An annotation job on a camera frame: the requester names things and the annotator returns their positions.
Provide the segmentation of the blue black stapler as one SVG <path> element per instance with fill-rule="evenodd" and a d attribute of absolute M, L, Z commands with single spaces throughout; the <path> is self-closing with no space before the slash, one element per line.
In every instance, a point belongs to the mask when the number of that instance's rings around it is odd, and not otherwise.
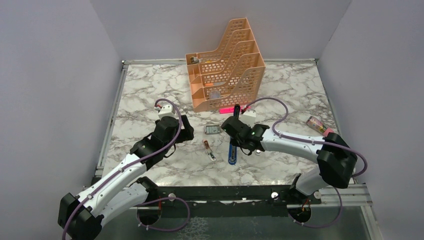
<path fill-rule="evenodd" d="M 233 116 L 239 118 L 241 106 L 236 104 L 233 110 Z M 229 150 L 228 150 L 228 163 L 235 165 L 237 163 L 237 147 L 232 144 L 232 138 L 230 138 Z"/>

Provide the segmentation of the staple box tray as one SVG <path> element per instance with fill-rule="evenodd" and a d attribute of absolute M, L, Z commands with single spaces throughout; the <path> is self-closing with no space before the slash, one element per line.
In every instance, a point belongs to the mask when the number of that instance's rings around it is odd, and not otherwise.
<path fill-rule="evenodd" d="M 204 127 L 204 133 L 206 135 L 217 135 L 222 132 L 222 129 L 219 125 L 206 125 Z"/>

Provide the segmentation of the grey staple strips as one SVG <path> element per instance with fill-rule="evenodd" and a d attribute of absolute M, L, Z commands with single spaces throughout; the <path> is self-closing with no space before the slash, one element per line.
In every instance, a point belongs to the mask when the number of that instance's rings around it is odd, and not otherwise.
<path fill-rule="evenodd" d="M 208 126 L 206 128 L 207 134 L 218 134 L 220 132 L 219 128 L 216 126 Z"/>

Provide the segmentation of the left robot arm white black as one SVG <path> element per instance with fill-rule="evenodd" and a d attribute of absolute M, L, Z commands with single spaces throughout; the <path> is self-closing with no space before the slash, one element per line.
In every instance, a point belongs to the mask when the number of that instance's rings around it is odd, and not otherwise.
<path fill-rule="evenodd" d="M 67 193 L 61 199 L 58 224 L 63 239 L 94 240 L 107 223 L 131 207 L 161 203 L 158 186 L 144 173 L 170 157 L 168 151 L 175 144 L 192 140 L 194 129 L 186 115 L 163 116 L 155 124 L 113 171 L 76 196 Z"/>

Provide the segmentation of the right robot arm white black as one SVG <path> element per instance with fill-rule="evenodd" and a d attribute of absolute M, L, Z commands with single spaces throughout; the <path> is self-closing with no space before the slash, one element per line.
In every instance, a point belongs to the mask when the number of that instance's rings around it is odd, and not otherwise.
<path fill-rule="evenodd" d="M 317 164 L 297 176 L 288 190 L 289 199 L 296 204 L 327 186 L 346 189 L 358 160 L 337 133 L 325 137 L 303 136 L 275 131 L 264 124 L 250 127 L 235 116 L 228 117 L 221 129 L 231 137 L 231 143 L 241 149 L 285 153 Z"/>

